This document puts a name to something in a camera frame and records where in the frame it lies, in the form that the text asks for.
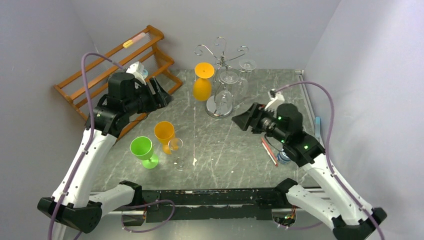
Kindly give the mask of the small clear wine glass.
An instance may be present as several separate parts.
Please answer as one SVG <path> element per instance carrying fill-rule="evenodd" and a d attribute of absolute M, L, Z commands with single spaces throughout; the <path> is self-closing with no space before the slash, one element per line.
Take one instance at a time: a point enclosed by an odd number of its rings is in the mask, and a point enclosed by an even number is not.
<path fill-rule="evenodd" d="M 168 147 L 171 152 L 173 165 L 176 170 L 184 171 L 188 166 L 187 160 L 187 148 L 184 146 L 184 142 L 181 138 L 172 138 L 168 142 Z"/>

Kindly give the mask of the orange plastic goblet near green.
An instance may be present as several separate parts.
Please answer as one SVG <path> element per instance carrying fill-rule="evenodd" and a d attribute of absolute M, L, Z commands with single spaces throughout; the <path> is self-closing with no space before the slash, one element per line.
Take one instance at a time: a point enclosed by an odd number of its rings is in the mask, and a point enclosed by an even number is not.
<path fill-rule="evenodd" d="M 153 129 L 157 140 L 162 144 L 162 150 L 165 154 L 171 155 L 169 141 L 175 138 L 175 128 L 169 121 L 157 123 Z"/>

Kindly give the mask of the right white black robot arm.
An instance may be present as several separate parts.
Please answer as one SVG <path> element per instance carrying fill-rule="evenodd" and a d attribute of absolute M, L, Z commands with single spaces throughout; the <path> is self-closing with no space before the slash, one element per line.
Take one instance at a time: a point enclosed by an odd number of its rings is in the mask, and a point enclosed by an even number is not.
<path fill-rule="evenodd" d="M 265 133 L 282 143 L 288 158 L 309 174 L 324 190 L 330 201 L 308 193 L 296 181 L 287 178 L 275 190 L 275 202 L 280 207 L 299 207 L 331 229 L 338 240 L 365 240 L 387 218 L 381 207 L 372 207 L 353 190 L 328 159 L 325 148 L 303 130 L 303 115 L 291 103 L 268 110 L 257 102 L 231 119 L 242 131 Z"/>

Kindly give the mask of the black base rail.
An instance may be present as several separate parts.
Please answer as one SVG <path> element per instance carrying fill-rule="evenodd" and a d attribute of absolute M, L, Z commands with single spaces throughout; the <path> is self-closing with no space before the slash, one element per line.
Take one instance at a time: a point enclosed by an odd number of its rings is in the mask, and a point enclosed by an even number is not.
<path fill-rule="evenodd" d="M 201 190 L 142 190 L 129 204 L 146 210 L 148 223 L 165 220 L 271 220 L 273 210 L 290 209 L 287 198 L 272 187 Z"/>

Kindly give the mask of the orange plastic goblet front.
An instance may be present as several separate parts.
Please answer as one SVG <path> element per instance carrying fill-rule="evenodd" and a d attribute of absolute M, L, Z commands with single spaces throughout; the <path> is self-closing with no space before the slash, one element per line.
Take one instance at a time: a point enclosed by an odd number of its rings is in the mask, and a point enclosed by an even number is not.
<path fill-rule="evenodd" d="M 214 67 L 207 62 L 200 62 L 194 68 L 194 73 L 198 77 L 193 85 L 193 96 L 197 101 L 207 101 L 212 93 L 210 78 L 214 76 Z"/>

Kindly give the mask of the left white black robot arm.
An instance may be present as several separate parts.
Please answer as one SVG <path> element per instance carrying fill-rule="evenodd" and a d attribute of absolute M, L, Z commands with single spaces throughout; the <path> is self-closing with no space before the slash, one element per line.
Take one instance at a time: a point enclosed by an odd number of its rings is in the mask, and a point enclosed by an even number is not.
<path fill-rule="evenodd" d="M 131 116 L 164 108 L 172 99 L 154 77 L 142 83 L 132 73 L 112 74 L 107 93 L 86 121 L 78 152 L 62 183 L 52 196 L 39 200 L 37 209 L 52 222 L 85 234 L 92 232 L 104 215 L 119 207 L 139 209 L 144 202 L 142 187 L 127 180 L 111 190 L 91 195 L 95 173 Z"/>

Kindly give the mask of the red pencil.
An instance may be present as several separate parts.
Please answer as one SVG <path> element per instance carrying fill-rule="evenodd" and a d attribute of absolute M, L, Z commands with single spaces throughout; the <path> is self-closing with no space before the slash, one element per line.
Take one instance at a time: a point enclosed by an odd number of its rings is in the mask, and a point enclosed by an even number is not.
<path fill-rule="evenodd" d="M 270 146 L 267 144 L 266 140 L 262 137 L 261 138 L 261 144 L 263 146 L 263 148 L 265 149 L 266 153 L 268 154 L 268 156 L 270 157 L 271 161 L 273 162 L 273 164 L 278 167 L 278 161 L 277 158 L 275 157 L 274 153 L 272 152 Z"/>

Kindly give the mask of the light blue wall clip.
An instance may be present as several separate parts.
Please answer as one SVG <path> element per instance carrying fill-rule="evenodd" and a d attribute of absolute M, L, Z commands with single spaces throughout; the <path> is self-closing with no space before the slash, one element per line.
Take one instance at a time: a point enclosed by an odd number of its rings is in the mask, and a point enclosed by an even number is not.
<path fill-rule="evenodd" d="M 314 119 L 314 135 L 317 139 L 321 139 L 321 118 L 319 116 Z"/>

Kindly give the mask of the orange plastic goblet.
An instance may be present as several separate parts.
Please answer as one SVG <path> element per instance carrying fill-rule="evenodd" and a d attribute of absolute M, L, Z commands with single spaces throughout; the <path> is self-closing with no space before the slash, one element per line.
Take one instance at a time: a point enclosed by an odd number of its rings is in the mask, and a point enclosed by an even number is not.
<path fill-rule="evenodd" d="M 162 150 L 165 154 L 171 155 L 169 141 L 175 138 L 175 128 L 169 121 L 157 123 L 153 129 L 157 140 L 162 144 Z"/>
<path fill-rule="evenodd" d="M 212 93 L 210 78 L 214 76 L 214 67 L 207 62 L 200 62 L 194 68 L 194 73 L 198 77 L 193 85 L 193 96 L 197 101 L 207 101 Z"/>

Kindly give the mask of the orange wooden shelf rack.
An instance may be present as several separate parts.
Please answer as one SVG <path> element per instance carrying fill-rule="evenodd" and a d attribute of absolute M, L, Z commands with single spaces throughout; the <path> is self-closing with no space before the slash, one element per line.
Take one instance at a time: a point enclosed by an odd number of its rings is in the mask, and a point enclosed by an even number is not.
<path fill-rule="evenodd" d="M 85 122 L 100 98 L 108 92 L 108 81 L 112 74 L 126 73 L 127 68 L 135 62 L 141 62 L 148 70 L 146 83 L 150 78 L 155 77 L 160 86 L 170 95 L 182 86 L 182 81 L 170 71 L 175 61 L 159 48 L 158 43 L 164 39 L 164 34 L 152 25 L 147 25 L 136 35 L 141 32 L 146 33 L 145 37 L 129 48 L 123 48 L 122 43 L 107 52 L 105 57 L 99 57 L 95 53 L 93 61 L 53 86 Z M 131 116 L 129 124 L 123 129 L 118 139 L 143 121 L 148 114 Z"/>

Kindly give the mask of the blue white blister pack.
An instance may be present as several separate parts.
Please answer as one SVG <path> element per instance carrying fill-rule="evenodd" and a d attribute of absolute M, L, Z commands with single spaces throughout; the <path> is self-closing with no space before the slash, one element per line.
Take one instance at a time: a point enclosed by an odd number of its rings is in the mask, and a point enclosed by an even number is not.
<path fill-rule="evenodd" d="M 146 68 L 144 68 L 143 71 L 142 71 L 142 73 L 141 73 L 141 75 L 142 75 L 142 77 L 144 79 L 146 79 L 148 77 L 148 75 L 149 75 L 148 70 Z"/>

